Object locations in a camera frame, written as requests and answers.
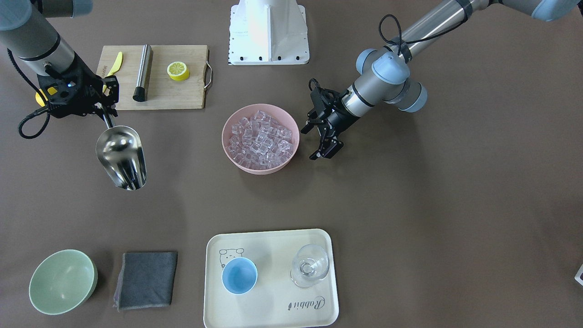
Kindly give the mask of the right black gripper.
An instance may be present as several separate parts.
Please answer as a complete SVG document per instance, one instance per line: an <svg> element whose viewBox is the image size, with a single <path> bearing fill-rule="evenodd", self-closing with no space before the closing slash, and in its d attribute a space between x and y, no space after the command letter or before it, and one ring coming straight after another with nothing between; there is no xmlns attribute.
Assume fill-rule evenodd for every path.
<svg viewBox="0 0 583 328"><path fill-rule="evenodd" d="M38 75L39 87L47 92L56 88L54 95L48 95L50 114L55 118L64 118L71 114L85 116L103 115L106 111L115 118L118 113L115 104L119 101L119 82L116 76L102 78L75 54L71 66L59 73L59 78Z"/></svg>

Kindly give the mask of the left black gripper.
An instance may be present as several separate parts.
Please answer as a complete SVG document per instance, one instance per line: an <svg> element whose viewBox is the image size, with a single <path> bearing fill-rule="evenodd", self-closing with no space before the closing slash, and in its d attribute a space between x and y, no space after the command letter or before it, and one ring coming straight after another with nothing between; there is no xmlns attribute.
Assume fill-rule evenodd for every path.
<svg viewBox="0 0 583 328"><path fill-rule="evenodd" d="M301 133L307 134L314 127L318 128L320 135L323 135L327 128L325 139L319 143L319 148L309 156L310 160L318 158L331 159L343 148L344 143L331 138L338 136L357 121L357 117L352 115L344 106L342 99L348 95L348 90L340 93L322 87L313 87L310 97L313 108L308 112L308 120L301 129Z"/></svg>

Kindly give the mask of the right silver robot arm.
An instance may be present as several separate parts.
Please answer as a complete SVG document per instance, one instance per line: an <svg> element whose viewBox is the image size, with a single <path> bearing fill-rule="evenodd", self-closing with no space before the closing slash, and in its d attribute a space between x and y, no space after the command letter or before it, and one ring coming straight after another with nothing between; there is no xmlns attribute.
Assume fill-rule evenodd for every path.
<svg viewBox="0 0 583 328"><path fill-rule="evenodd" d="M53 117L118 115L117 78L96 75L29 0L3 0L0 14L1 42L35 71Z"/></svg>

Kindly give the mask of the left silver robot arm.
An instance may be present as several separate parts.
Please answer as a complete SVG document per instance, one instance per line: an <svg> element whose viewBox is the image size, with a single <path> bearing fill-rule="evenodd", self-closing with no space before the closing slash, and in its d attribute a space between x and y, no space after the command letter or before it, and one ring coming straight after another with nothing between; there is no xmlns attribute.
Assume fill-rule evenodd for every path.
<svg viewBox="0 0 583 328"><path fill-rule="evenodd" d="M318 148L310 160L330 159L343 147L339 135L381 102L414 113L426 103L426 88L410 77L408 64L441 36L465 24L474 12L494 4L492 0L444 0L415 24L402 29L395 19L398 34L387 39L379 32L384 46L362 51L355 67L358 79L341 91L323 88L316 79L308 87L313 108L300 130L307 134L316 129Z"/></svg>

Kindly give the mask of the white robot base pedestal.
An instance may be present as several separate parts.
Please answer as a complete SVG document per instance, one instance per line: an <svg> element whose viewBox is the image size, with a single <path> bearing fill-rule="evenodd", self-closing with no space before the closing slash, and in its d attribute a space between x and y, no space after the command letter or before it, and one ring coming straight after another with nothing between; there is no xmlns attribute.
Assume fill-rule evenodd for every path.
<svg viewBox="0 0 583 328"><path fill-rule="evenodd" d="M295 0L240 0L230 9L229 65L310 60L306 9Z"/></svg>

